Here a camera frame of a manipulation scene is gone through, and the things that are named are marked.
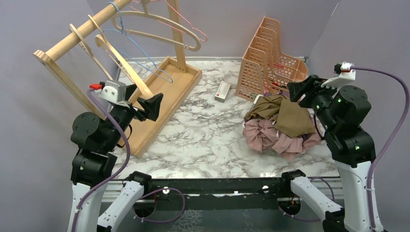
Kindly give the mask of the pink wire hanger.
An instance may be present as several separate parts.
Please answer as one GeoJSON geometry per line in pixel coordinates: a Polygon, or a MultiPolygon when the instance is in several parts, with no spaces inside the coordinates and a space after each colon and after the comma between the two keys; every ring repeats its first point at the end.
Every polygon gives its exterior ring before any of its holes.
{"type": "MultiPolygon", "coordinates": [[[[179,7],[173,6],[173,5],[171,4],[171,1],[170,1],[170,0],[164,0],[163,2],[167,5],[167,7],[168,7],[169,9],[171,9],[171,12],[176,13],[181,19],[183,19],[183,20],[190,26],[190,28],[191,28],[192,30],[195,30],[195,31],[197,31],[198,33],[200,33],[201,35],[203,35],[204,38],[203,38],[203,39],[199,38],[199,41],[204,42],[204,43],[206,43],[206,42],[208,41],[208,36],[207,36],[204,32],[202,32],[200,29],[194,27],[194,26],[192,25],[192,23],[191,23],[185,16],[183,16],[183,15],[180,13],[179,7]]],[[[135,7],[133,7],[133,6],[132,6],[132,3],[142,4],[142,1],[141,1],[141,0],[132,0],[132,1],[129,3],[129,6],[130,6],[131,9],[133,9],[133,10],[139,12],[140,10],[137,9],[137,8],[135,8],[135,7]]]]}

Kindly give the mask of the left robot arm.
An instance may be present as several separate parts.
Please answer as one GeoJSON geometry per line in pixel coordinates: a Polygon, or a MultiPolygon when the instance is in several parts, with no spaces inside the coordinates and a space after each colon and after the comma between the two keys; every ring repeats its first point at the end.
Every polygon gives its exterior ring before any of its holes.
{"type": "Polygon", "coordinates": [[[73,122],[71,141],[78,145],[72,161],[73,205],[70,215],[70,232],[112,232],[115,222],[123,219],[124,206],[115,203],[115,214],[103,218],[105,225],[98,224],[98,213],[108,182],[119,175],[131,157],[131,146],[125,134],[131,121],[159,118],[163,94],[149,99],[137,98],[142,106],[136,108],[128,96],[136,85],[126,86],[117,81],[90,85],[87,95],[106,116],[85,112],[73,122]]]}

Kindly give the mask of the brown skirt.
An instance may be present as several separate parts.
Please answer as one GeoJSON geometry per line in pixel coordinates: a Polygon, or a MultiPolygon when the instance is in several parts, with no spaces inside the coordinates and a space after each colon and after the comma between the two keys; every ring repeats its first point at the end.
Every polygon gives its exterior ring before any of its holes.
{"type": "Polygon", "coordinates": [[[274,128],[291,138],[316,132],[308,109],[283,95],[259,97],[253,109],[245,114],[247,121],[256,118],[275,121],[274,128]]]}

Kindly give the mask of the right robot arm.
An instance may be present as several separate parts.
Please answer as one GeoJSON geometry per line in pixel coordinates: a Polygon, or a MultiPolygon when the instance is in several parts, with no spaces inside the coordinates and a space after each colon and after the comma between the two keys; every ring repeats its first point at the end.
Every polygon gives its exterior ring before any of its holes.
{"type": "Polygon", "coordinates": [[[358,87],[327,87],[324,83],[311,75],[289,83],[288,90],[291,101],[312,109],[325,128],[324,139],[340,175],[344,205],[326,197],[300,170],[283,173],[279,191],[286,197],[301,197],[326,232],[382,232],[369,174],[376,158],[375,145],[360,126],[371,104],[358,87]]]}

